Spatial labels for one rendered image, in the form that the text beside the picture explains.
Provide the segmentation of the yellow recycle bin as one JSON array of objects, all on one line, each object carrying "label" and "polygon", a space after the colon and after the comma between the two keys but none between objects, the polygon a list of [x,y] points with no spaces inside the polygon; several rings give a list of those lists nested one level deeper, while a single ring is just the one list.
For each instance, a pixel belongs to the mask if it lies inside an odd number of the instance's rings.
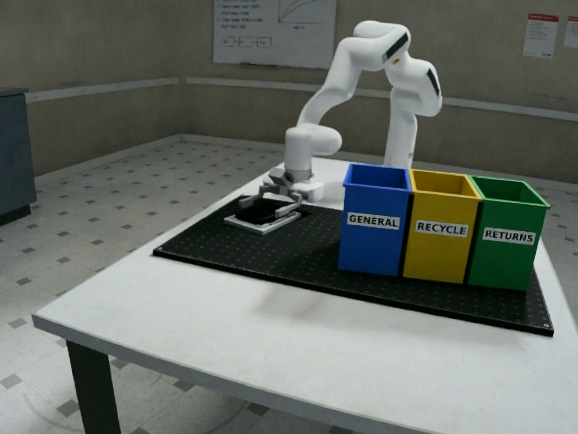
[{"label": "yellow recycle bin", "polygon": [[403,277],[462,284],[482,198],[467,175],[408,173],[412,194],[401,248]]}]

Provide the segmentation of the blue bin with label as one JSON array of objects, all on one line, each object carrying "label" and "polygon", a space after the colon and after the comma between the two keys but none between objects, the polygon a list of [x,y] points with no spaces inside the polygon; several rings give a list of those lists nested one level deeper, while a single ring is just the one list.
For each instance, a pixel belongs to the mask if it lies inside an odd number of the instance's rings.
[{"label": "blue bin with label", "polygon": [[412,194],[408,169],[350,163],[342,187],[338,269],[397,276]]}]

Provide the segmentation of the green bin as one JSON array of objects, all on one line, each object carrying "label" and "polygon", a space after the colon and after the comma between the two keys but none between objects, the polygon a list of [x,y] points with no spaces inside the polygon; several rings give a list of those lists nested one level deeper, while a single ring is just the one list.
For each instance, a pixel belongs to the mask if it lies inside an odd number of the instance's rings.
[{"label": "green bin", "polygon": [[484,202],[477,206],[467,283],[527,291],[551,206],[526,182],[467,176]]}]

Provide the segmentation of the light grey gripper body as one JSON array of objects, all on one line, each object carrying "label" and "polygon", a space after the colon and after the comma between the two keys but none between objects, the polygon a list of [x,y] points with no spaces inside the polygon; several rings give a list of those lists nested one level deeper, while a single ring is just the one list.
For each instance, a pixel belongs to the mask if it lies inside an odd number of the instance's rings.
[{"label": "light grey gripper body", "polygon": [[314,182],[308,180],[298,181],[295,183],[290,182],[288,187],[274,184],[269,176],[263,177],[263,185],[269,186],[269,184],[280,186],[280,194],[282,196],[288,195],[288,188],[298,190],[298,194],[302,194],[302,201],[314,203],[323,198],[323,183]]}]

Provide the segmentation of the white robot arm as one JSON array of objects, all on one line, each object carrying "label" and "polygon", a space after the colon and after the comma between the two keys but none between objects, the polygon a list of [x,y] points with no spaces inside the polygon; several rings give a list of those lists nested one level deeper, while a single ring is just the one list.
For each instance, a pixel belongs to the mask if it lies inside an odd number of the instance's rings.
[{"label": "white robot arm", "polygon": [[374,22],[358,24],[354,38],[338,45],[324,86],[305,105],[296,128],[286,131],[284,169],[272,167],[268,174],[274,184],[288,187],[290,182],[314,178],[312,156],[338,151],[339,133],[318,124],[327,110],[353,96],[362,70],[384,68],[394,86],[384,166],[411,169],[417,132],[414,114],[431,117],[441,109],[436,71],[429,62],[409,57],[411,37],[406,27]]}]

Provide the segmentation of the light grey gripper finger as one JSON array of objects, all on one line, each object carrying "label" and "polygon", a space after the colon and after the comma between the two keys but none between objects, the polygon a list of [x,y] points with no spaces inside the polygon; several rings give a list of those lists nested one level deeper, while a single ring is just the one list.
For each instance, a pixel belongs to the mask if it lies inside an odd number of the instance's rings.
[{"label": "light grey gripper finger", "polygon": [[273,185],[273,184],[269,184],[269,186],[260,185],[258,194],[244,198],[242,200],[239,200],[239,206],[241,206],[242,208],[251,206],[251,205],[253,205],[253,200],[256,200],[258,198],[263,197],[264,193],[268,193],[268,192],[279,195],[280,194],[280,186]]},{"label": "light grey gripper finger", "polygon": [[302,202],[302,194],[298,194],[298,190],[288,188],[288,195],[287,197],[291,198],[291,200],[295,200],[295,203],[289,206],[282,207],[275,211],[275,218],[284,216],[288,214],[291,210],[299,207]]}]

